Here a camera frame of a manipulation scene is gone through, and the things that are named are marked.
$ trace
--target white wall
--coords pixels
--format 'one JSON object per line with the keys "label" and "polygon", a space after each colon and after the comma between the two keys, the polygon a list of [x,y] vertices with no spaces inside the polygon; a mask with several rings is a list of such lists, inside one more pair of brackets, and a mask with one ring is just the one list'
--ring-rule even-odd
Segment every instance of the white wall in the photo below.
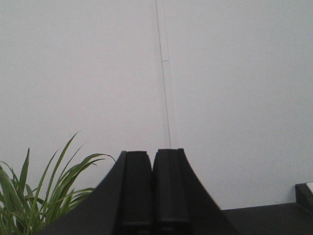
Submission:
{"label": "white wall", "polygon": [[312,7],[164,1],[164,89],[155,1],[2,1],[0,160],[19,169],[30,147],[35,184],[79,130],[71,153],[88,142],[77,161],[121,150],[153,158],[170,144],[166,90],[172,147],[185,148],[222,208],[294,201],[293,185],[313,180]]}
{"label": "white wall", "polygon": [[166,0],[178,133],[224,208],[313,180],[313,2]]}
{"label": "white wall", "polygon": [[[169,147],[156,5],[150,1],[2,1],[0,160],[18,170],[31,148],[38,181],[55,150]],[[95,186],[113,162],[79,186]]]}

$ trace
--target black object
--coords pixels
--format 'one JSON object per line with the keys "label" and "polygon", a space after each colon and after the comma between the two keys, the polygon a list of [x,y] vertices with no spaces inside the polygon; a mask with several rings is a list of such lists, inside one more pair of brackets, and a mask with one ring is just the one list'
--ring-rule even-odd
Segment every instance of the black object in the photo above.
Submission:
{"label": "black object", "polygon": [[183,149],[159,150],[153,171],[146,152],[123,151],[80,205],[34,235],[313,235],[312,198],[296,192],[297,203],[222,211]]}
{"label": "black object", "polygon": [[313,195],[307,184],[295,185],[295,196],[299,205],[313,213]]}
{"label": "black object", "polygon": [[194,174],[183,149],[156,154],[156,220],[179,235],[238,235]]}

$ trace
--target black curved panel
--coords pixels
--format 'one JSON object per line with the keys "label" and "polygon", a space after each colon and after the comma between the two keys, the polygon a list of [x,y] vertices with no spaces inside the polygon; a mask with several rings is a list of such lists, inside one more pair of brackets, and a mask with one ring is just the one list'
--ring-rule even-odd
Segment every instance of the black curved panel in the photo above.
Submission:
{"label": "black curved panel", "polygon": [[178,149],[181,175],[193,235],[239,235],[193,172],[183,149]]}
{"label": "black curved panel", "polygon": [[112,235],[118,221],[126,154],[120,154],[105,179],[81,204],[34,235]]}

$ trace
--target spider plant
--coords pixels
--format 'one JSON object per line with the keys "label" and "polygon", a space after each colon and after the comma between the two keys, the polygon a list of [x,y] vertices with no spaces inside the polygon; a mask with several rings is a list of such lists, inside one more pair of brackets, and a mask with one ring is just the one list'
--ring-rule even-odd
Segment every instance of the spider plant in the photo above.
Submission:
{"label": "spider plant", "polygon": [[[80,147],[66,165],[60,167],[76,135],[77,133],[66,143],[58,157],[56,151],[50,158],[35,189],[26,182],[29,149],[19,176],[7,163],[0,162],[0,235],[31,235],[66,214],[92,192],[92,188],[75,190],[72,185],[83,170],[102,160],[99,157],[106,154],[91,154],[80,163],[69,167]],[[52,173],[47,180],[47,190],[40,194],[48,170]]]}

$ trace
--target green leaf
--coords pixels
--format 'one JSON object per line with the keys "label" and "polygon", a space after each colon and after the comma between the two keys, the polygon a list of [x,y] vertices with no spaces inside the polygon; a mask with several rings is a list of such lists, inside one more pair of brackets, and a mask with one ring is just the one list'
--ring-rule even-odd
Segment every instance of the green leaf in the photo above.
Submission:
{"label": "green leaf", "polygon": [[19,183],[20,194],[24,193],[26,178],[27,178],[27,173],[28,173],[28,165],[29,165],[29,148],[27,150],[27,156],[25,158],[25,161],[21,170],[21,175],[20,175],[20,183]]}

